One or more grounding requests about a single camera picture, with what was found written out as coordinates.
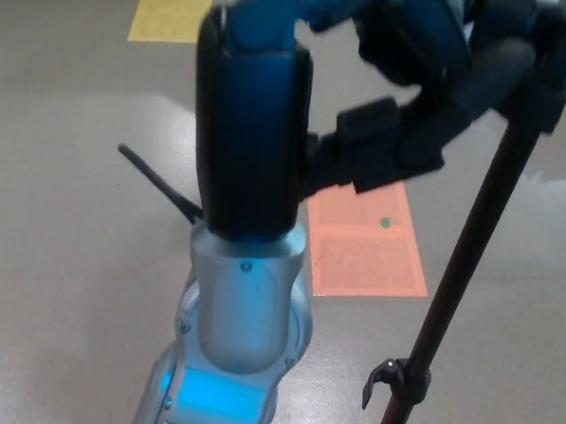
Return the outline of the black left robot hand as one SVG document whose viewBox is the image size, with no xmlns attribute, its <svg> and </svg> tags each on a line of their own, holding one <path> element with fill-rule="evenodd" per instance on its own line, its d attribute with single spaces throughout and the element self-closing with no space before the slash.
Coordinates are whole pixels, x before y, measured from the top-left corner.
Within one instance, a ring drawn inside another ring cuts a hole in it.
<svg viewBox="0 0 566 424">
<path fill-rule="evenodd" d="M 466 128 L 453 100 L 476 70 L 463 27 L 473 0 L 235 0 L 205 16 L 196 47 L 196 163 L 202 217 L 231 242 L 283 238 L 300 202 L 334 185 L 360 192 L 438 169 L 440 114 Z M 356 27 L 358 54 L 415 100 L 372 101 L 308 129 L 314 63 L 297 23 Z"/>
</svg>

